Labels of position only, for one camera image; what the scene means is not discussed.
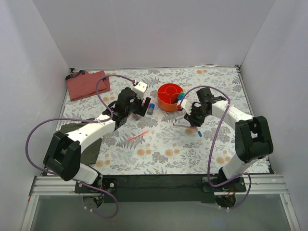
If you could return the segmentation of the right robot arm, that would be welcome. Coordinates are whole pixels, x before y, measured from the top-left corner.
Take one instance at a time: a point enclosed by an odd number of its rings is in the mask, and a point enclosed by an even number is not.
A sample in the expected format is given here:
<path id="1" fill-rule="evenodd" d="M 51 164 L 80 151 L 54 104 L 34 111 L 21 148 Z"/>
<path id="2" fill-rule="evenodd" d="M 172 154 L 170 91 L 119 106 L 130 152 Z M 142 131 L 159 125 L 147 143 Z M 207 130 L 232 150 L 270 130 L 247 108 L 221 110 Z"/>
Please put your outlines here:
<path id="1" fill-rule="evenodd" d="M 273 153 L 274 147 L 268 121 L 264 116 L 254 117 L 231 105 L 225 93 L 216 97 L 211 86 L 194 87 L 198 101 L 189 103 L 184 97 L 177 103 L 177 109 L 185 112 L 184 119 L 192 127 L 200 127 L 205 118 L 214 116 L 220 119 L 214 139 L 217 139 L 222 123 L 229 125 L 235 132 L 235 155 L 222 167 L 217 176 L 215 187 L 229 191 L 235 180 L 256 161 Z"/>

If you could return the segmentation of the blue black highlighter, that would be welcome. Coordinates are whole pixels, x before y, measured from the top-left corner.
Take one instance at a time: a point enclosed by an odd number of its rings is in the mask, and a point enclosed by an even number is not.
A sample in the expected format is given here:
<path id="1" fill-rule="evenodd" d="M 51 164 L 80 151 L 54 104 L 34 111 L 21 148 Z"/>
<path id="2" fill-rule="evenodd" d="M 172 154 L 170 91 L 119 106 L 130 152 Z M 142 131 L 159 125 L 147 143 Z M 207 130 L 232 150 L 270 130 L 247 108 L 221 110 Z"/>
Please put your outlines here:
<path id="1" fill-rule="evenodd" d="M 174 101 L 174 103 L 178 103 L 178 101 L 181 101 L 183 99 L 184 95 L 182 95 L 181 93 L 177 96 L 176 100 Z"/>

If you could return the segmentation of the pink capped white marker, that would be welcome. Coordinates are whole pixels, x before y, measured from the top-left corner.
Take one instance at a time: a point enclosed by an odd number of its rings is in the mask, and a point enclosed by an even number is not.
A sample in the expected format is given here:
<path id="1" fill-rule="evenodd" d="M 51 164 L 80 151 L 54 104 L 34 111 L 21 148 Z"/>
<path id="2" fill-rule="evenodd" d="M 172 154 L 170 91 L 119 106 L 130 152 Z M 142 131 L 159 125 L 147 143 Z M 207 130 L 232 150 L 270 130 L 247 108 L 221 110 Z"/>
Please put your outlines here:
<path id="1" fill-rule="evenodd" d="M 179 127 L 179 128 L 192 128 L 195 129 L 195 127 L 184 125 L 184 124 L 178 124 L 178 123 L 173 123 L 174 127 Z"/>

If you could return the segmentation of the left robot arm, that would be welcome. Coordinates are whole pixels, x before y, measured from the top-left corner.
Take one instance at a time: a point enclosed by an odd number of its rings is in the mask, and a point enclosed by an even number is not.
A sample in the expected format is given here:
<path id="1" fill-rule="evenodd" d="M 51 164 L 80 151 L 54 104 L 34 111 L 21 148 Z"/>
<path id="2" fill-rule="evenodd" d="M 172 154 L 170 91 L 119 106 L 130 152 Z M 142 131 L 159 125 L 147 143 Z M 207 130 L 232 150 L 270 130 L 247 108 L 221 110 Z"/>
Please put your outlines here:
<path id="1" fill-rule="evenodd" d="M 145 116 L 151 98 L 144 99 L 147 85 L 126 87 L 118 95 L 115 106 L 105 110 L 96 119 L 69 133 L 54 133 L 43 164 L 64 181 L 77 180 L 86 184 L 93 193 L 102 188 L 98 171 L 81 163 L 81 154 L 104 135 L 114 132 L 127 121 L 131 114 Z"/>

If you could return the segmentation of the orange round organizer container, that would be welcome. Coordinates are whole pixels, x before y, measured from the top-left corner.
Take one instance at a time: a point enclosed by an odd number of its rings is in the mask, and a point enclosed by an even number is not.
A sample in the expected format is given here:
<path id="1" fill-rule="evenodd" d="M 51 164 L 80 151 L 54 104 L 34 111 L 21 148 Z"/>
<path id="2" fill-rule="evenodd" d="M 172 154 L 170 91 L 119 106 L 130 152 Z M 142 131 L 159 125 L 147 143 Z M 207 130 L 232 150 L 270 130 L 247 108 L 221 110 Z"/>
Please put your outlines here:
<path id="1" fill-rule="evenodd" d="M 178 96 L 183 92 L 181 86 L 175 83 L 161 85 L 157 91 L 158 106 L 166 112 L 177 111 Z"/>

